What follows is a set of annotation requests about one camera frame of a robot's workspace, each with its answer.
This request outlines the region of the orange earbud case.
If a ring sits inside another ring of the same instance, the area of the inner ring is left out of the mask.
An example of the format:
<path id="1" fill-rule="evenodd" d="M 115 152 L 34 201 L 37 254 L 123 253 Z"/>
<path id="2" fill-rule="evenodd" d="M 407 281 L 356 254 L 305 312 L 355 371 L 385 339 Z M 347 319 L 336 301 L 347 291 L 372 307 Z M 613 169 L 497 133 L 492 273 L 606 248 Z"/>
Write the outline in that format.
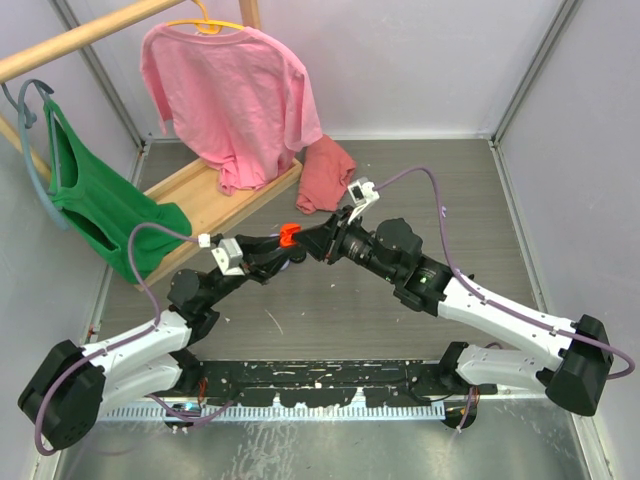
<path id="1" fill-rule="evenodd" d="M 302 227 L 296 223 L 286 223 L 279 231 L 279 246 L 281 248 L 292 248 L 297 245 L 295 235 L 302 230 Z"/>

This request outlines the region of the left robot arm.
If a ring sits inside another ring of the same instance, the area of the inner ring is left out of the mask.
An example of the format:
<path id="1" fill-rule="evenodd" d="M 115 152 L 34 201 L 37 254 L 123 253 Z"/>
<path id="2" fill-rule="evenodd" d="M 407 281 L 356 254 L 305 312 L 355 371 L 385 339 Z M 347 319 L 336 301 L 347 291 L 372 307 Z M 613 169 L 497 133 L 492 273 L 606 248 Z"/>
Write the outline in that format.
<path id="1" fill-rule="evenodd" d="M 182 269 L 173 276 L 169 306 L 157 308 L 152 320 L 101 342 L 64 340 L 51 348 L 18 399 L 41 454 L 76 444 L 99 418 L 140 397 L 194 393 L 201 375 L 188 348 L 219 319 L 214 305 L 246 282 L 265 284 L 306 258 L 299 246 L 247 236 L 220 240 L 212 255 L 213 270 Z"/>

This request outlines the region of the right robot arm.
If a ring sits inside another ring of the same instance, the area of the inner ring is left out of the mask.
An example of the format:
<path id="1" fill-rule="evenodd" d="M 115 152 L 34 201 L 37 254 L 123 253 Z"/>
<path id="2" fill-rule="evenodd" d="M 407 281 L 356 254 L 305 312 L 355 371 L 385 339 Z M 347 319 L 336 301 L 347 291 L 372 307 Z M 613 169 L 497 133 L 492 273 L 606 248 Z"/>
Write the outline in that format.
<path id="1" fill-rule="evenodd" d="M 482 330 L 509 344 L 492 350 L 453 342 L 441 358 L 438 379 L 459 394 L 470 386 L 500 384 L 544 393 L 565 410 L 595 414 L 613 365 L 604 324 L 583 315 L 574 321 L 508 300 L 422 251 L 423 241 L 402 218 L 365 230 L 347 221 L 348 209 L 303 229 L 285 225 L 280 234 L 236 236 L 245 257 L 298 248 L 317 261 L 345 258 L 393 287 L 402 305 L 416 312 Z"/>

